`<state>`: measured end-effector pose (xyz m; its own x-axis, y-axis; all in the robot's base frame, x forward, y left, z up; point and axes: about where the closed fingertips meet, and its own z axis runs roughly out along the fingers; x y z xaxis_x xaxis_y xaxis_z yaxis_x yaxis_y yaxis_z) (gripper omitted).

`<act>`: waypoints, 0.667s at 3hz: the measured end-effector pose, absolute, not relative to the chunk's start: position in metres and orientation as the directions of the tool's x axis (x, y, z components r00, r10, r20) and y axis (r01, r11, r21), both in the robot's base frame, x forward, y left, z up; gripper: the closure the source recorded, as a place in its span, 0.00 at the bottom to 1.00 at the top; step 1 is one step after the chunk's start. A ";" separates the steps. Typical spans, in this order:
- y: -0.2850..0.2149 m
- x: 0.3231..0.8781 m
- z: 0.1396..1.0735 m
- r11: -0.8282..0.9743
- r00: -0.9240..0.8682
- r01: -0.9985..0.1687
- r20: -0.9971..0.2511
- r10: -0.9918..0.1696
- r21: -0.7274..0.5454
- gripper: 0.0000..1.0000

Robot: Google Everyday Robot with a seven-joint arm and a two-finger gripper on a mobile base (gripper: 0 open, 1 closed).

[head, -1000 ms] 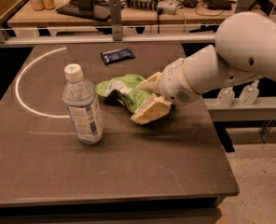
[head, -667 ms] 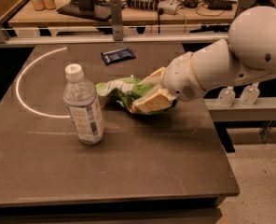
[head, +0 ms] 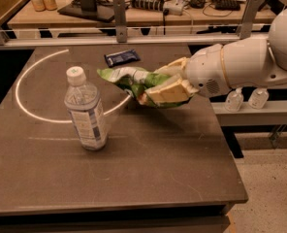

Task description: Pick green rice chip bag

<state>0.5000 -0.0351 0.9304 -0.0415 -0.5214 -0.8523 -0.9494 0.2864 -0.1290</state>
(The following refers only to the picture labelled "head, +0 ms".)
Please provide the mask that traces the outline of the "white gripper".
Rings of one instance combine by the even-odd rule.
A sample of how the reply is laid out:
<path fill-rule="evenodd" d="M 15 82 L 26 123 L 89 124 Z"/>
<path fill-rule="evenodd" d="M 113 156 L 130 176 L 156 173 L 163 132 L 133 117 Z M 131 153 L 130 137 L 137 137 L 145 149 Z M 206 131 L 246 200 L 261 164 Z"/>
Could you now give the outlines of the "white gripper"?
<path fill-rule="evenodd" d="M 231 90 L 224 78 L 221 53 L 216 44 L 196 51 L 189 59 L 182 57 L 157 70 L 169 75 L 167 80 L 146 89 L 139 103 L 150 107 L 173 107 L 187 102 L 196 93 L 206 98 L 226 95 Z"/>

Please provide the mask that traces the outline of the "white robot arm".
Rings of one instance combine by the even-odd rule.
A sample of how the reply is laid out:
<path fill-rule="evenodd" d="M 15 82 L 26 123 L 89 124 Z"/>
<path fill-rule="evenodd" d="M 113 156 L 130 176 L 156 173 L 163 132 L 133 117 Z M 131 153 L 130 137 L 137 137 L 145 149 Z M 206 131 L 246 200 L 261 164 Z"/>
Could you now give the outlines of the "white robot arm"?
<path fill-rule="evenodd" d="M 144 105 L 185 103 L 195 95 L 227 95 L 238 103 L 245 87 L 287 88 L 287 9 L 273 20 L 266 37 L 216 44 L 156 72 L 169 78 L 143 92 L 139 102 Z"/>

